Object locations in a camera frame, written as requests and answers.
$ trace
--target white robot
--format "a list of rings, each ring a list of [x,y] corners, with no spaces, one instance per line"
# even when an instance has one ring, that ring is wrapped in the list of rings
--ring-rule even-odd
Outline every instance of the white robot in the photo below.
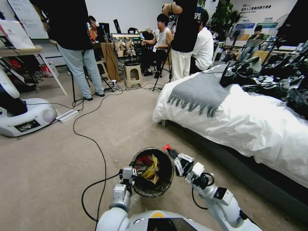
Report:
[[[175,171],[179,177],[192,185],[204,200],[210,214],[218,221],[224,231],[261,231],[239,208],[233,194],[226,188],[217,187],[214,177],[205,174],[204,166],[199,162],[193,165],[194,158],[183,153],[178,154],[169,145],[165,147],[174,159]],[[155,210],[127,217],[132,195],[132,185],[137,176],[133,167],[124,167],[120,172],[120,183],[113,190],[110,210],[104,212],[97,224],[97,231],[134,231],[134,230],[202,230],[211,229],[202,226],[180,214]]]
[[[20,94],[0,68],[0,134],[14,137],[49,125],[56,110],[41,98],[20,99]]]

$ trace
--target white tank top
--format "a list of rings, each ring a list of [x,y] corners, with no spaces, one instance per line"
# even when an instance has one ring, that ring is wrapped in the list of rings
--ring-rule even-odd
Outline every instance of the white tank top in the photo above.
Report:
[[[167,31],[169,31],[169,30],[170,29],[168,27],[166,27],[163,32],[160,32],[159,29],[156,29],[155,36],[156,36],[157,42],[156,42],[155,46],[167,44]]]

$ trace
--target carpet floor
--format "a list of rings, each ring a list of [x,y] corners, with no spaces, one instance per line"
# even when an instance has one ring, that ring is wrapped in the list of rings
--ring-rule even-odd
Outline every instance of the carpet floor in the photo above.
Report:
[[[67,96],[53,78],[44,78],[39,90],[23,93],[21,98],[44,98],[70,107],[73,101],[71,78],[65,69],[59,72]],[[154,83],[155,80],[148,76],[143,82]],[[167,72],[158,83],[166,82]],[[81,115],[96,109],[100,103],[101,106],[75,124],[76,132],[91,137],[101,147],[107,163],[107,177],[127,166],[139,150],[149,146],[162,148],[170,143],[179,152],[204,164],[207,172],[214,173],[215,183],[228,188],[241,209],[263,230],[307,230],[295,218],[245,186],[190,135],[172,125],[164,128],[153,123],[152,113],[159,92],[137,89],[111,96],[120,93],[107,92],[110,96],[102,102],[103,98],[98,96],[93,96],[93,101],[85,101]],[[81,98],[77,86],[76,97]],[[60,113],[69,110],[60,105],[54,107]],[[105,166],[95,143],[74,134],[74,120],[56,123],[19,138],[0,137],[0,230],[94,230],[95,222],[82,209],[81,195],[88,185],[104,178]],[[99,216],[109,208],[118,180],[107,181]],[[98,184],[85,195],[85,206],[94,217],[102,188],[103,184]],[[160,197],[133,195],[129,216],[146,210],[169,210],[210,229],[221,230],[208,211],[194,205],[191,187],[176,175],[171,187]]]

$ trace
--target gray blanket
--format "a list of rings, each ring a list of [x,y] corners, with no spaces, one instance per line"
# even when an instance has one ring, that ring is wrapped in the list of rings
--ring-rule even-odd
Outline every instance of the gray blanket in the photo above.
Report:
[[[197,106],[200,106],[199,115],[202,115],[204,108],[207,107],[207,117],[213,118],[219,105],[230,93],[232,86],[223,88],[219,83],[225,68],[226,65],[221,65],[176,85],[168,103],[175,102],[175,105],[178,106],[181,102],[181,108],[185,108],[189,104],[188,111],[193,111]]]

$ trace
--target potted plant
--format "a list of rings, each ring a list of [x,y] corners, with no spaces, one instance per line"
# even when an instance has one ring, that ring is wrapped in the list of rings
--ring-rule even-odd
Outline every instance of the potted plant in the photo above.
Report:
[[[215,13],[211,19],[211,29],[218,33],[219,41],[225,41],[230,30],[243,16],[237,10],[232,10],[233,4],[229,0],[219,0]]]

